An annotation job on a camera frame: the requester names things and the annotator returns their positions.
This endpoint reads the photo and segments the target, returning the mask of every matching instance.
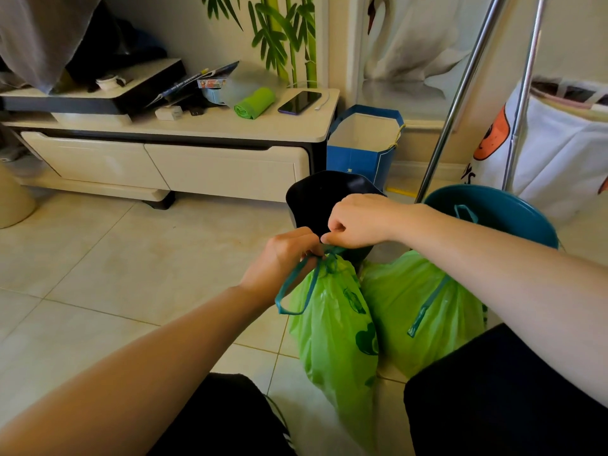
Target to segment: gray cloth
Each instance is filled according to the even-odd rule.
[[[84,37],[101,0],[0,0],[0,56],[49,93]]]

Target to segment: box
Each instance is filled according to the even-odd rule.
[[[404,127],[396,110],[350,107],[330,127],[327,169],[364,175],[383,190]]]

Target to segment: white laundry bag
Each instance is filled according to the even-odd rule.
[[[556,87],[562,94],[565,89],[598,89],[592,83],[576,85]],[[462,175],[464,183],[502,187],[519,90],[517,86],[475,150]],[[590,94],[595,102],[603,96]],[[603,113],[608,107],[580,101],[568,105],[567,98],[549,99],[533,90],[513,177],[513,193],[553,225],[566,222],[608,187],[608,113]]]

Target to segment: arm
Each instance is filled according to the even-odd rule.
[[[0,454],[143,454],[308,250],[308,228],[270,239],[238,286],[110,354],[0,430]],[[308,262],[300,280],[314,268]]]
[[[495,311],[544,361],[608,406],[608,269],[543,245],[372,195],[331,214],[324,243],[394,240],[417,250]]]

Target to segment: drawstring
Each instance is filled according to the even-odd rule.
[[[277,297],[274,299],[274,303],[278,308],[278,313],[284,315],[303,314],[306,308],[308,307],[308,303],[310,302],[311,296],[313,295],[314,287],[317,284],[317,280],[319,279],[319,272],[321,270],[321,266],[325,266],[325,270],[328,274],[335,273],[338,270],[337,256],[344,250],[345,248],[340,248],[339,246],[325,245],[325,259],[323,259],[321,256],[315,256],[315,258],[318,258],[318,261],[313,271],[313,279],[310,282],[310,288],[308,288],[308,293],[306,294],[304,307],[300,312],[288,311],[287,309],[283,308],[283,306],[281,306],[281,301],[287,294],[287,290],[289,289],[289,287],[293,284],[293,282],[295,282],[295,279],[298,278],[298,276],[300,275],[302,269],[306,267],[306,264],[308,263],[310,257],[314,256],[307,254],[304,259],[301,260],[300,263],[292,270],[290,275],[285,280],[285,283],[283,283],[283,286],[281,286],[281,289],[278,291]]]
[[[472,212],[468,206],[466,205],[454,205],[454,212],[456,213],[456,217],[462,220],[465,220],[463,218],[460,217],[460,212],[459,210],[464,210],[467,212],[467,214],[470,217],[470,222],[472,222],[473,224],[476,224],[479,221],[479,218],[477,217],[477,215]],[[418,327],[420,326],[420,323],[422,323],[422,319],[424,318],[424,314],[426,314],[426,311],[429,309],[430,305],[433,303],[433,301],[435,300],[435,298],[437,297],[437,295],[439,294],[439,292],[443,289],[443,287],[446,285],[447,282],[449,282],[450,280],[452,280],[452,277],[445,274],[445,276],[441,279],[441,281],[439,282],[439,284],[437,285],[437,288],[435,288],[435,291],[433,291],[431,293],[431,295],[426,299],[426,301],[424,301],[424,304],[422,304],[422,306],[420,307],[420,310],[418,311],[418,315],[416,316],[416,320],[414,320],[414,323],[412,324],[412,326],[410,326],[410,329],[407,330],[407,336],[409,337],[414,337],[416,336],[416,331],[418,330]]]

